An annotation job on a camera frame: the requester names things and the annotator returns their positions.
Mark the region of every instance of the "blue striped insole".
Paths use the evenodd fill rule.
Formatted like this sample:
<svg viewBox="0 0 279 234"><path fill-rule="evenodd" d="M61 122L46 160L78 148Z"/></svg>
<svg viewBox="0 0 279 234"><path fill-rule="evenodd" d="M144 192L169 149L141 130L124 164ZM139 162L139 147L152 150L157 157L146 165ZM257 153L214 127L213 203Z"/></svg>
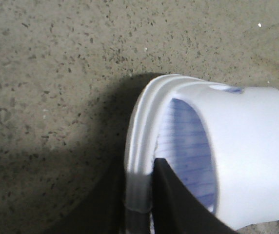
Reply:
<svg viewBox="0 0 279 234"><path fill-rule="evenodd" d="M172 99L164 114L155 157L165 158L186 188L211 212L216 179L209 142L196 111Z"/></svg>

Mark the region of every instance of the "concrete floor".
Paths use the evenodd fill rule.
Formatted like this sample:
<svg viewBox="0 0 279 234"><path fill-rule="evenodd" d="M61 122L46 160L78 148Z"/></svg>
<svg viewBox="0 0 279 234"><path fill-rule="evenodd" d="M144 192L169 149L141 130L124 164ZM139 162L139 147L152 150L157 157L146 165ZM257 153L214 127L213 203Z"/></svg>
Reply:
<svg viewBox="0 0 279 234"><path fill-rule="evenodd" d="M279 1L0 0L0 234L86 197L149 73L279 88Z"/></svg>

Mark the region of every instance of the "speckled floor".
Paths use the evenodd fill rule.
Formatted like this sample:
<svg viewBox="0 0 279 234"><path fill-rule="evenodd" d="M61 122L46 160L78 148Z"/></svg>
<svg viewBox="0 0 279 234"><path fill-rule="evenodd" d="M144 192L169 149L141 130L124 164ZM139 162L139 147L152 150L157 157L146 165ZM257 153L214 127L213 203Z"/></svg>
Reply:
<svg viewBox="0 0 279 234"><path fill-rule="evenodd" d="M0 0L0 234L86 197L148 73L279 88L279 1Z"/></svg>

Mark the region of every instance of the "white plastic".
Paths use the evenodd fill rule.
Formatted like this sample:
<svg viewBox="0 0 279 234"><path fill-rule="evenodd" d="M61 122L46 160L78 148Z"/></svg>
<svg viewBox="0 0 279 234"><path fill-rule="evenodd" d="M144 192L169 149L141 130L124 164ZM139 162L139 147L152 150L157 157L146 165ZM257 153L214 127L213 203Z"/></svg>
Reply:
<svg viewBox="0 0 279 234"><path fill-rule="evenodd" d="M207 137L202 144L209 147L215 177L214 208L207 208L235 230L279 220L279 90L180 75L152 80L134 107L125 149L125 206L141 213L151 209L153 162L163 157L160 136L171 123L164 124L164 116L173 100L193 109ZM164 157L174 171L184 160Z"/></svg>

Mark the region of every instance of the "floor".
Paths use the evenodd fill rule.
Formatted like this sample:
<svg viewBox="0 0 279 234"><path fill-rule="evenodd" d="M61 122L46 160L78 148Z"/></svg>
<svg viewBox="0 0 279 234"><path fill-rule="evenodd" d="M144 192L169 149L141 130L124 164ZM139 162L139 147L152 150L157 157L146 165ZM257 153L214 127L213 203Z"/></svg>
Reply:
<svg viewBox="0 0 279 234"><path fill-rule="evenodd" d="M279 88L279 1L0 0L0 234L87 196L160 73Z"/></svg>

